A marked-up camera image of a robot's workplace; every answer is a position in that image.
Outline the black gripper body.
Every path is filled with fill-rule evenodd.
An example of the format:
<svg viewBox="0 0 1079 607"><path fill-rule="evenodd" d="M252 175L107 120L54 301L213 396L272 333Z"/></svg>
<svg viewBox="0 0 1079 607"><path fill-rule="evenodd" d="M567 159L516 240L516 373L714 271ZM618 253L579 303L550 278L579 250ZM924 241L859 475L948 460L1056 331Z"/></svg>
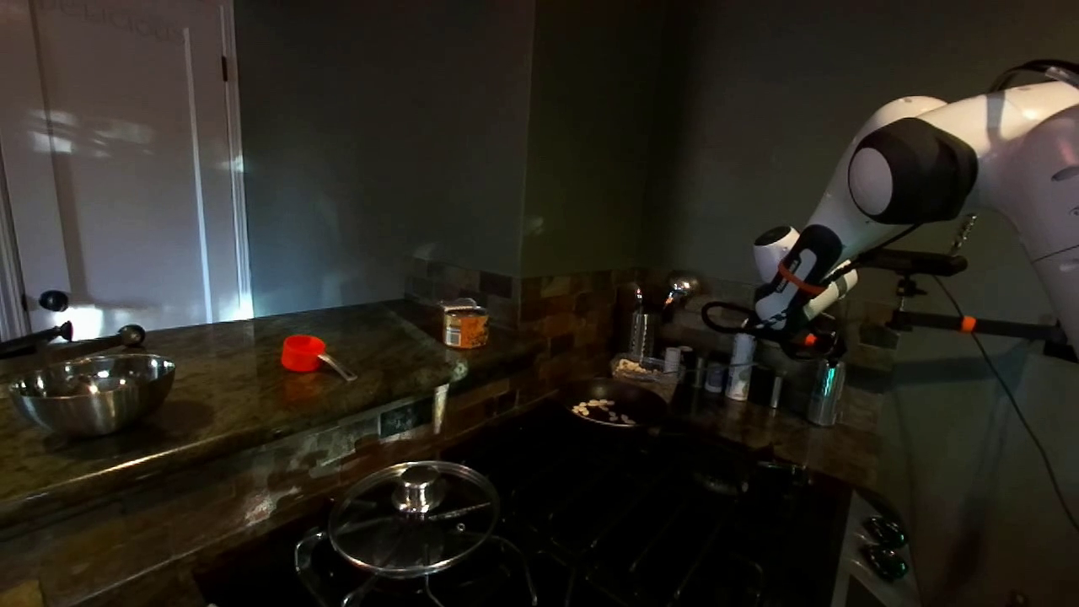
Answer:
<svg viewBox="0 0 1079 607"><path fill-rule="evenodd" d="M790 331L785 354L796 362L839 362L845 354L845 336L834 317L813 317Z"/></svg>

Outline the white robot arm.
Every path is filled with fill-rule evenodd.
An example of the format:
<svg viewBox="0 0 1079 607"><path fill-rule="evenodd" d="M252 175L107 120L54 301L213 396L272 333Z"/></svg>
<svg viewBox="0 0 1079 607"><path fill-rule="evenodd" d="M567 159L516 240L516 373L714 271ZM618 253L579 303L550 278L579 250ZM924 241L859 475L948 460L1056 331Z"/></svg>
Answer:
<svg viewBox="0 0 1079 607"><path fill-rule="evenodd" d="M859 256L927 221L998 212L1025 246L1056 327L1079 345L1079 69L1025 59L985 93L907 93L876 108L843 147L802 228L755 240L761 287L748 327L791 357L824 357L819 317Z"/></svg>

